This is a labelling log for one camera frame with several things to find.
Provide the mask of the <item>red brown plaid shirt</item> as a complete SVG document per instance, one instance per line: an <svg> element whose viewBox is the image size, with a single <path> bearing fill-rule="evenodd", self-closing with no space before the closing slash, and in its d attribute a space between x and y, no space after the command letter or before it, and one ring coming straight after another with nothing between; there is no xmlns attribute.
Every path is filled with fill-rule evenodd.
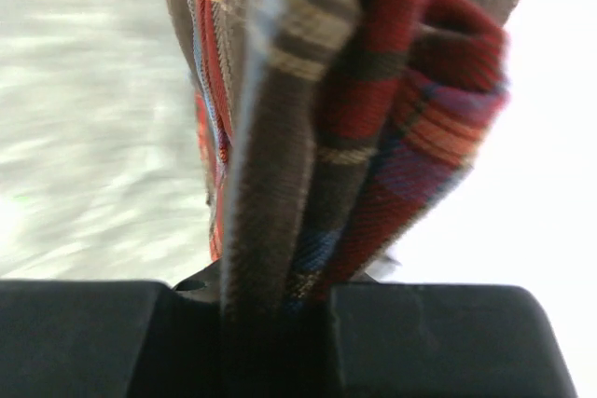
<svg viewBox="0 0 597 398"><path fill-rule="evenodd" d="M467 174L520 0L167 0L224 315L298 314Z"/></svg>

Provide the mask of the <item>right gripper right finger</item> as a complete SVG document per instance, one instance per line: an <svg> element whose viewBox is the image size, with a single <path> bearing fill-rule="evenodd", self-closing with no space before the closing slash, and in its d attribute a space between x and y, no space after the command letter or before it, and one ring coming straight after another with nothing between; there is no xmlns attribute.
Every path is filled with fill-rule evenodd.
<svg viewBox="0 0 597 398"><path fill-rule="evenodd" d="M574 397L548 316L518 286L346 283L328 302L339 397Z"/></svg>

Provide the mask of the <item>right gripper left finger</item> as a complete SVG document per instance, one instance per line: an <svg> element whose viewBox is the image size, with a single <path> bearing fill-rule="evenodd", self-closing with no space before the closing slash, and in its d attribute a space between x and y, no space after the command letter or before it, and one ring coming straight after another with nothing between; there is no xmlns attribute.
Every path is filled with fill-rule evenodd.
<svg viewBox="0 0 597 398"><path fill-rule="evenodd" d="M2 281L4 397L249 397L224 373L212 264L160 281Z"/></svg>

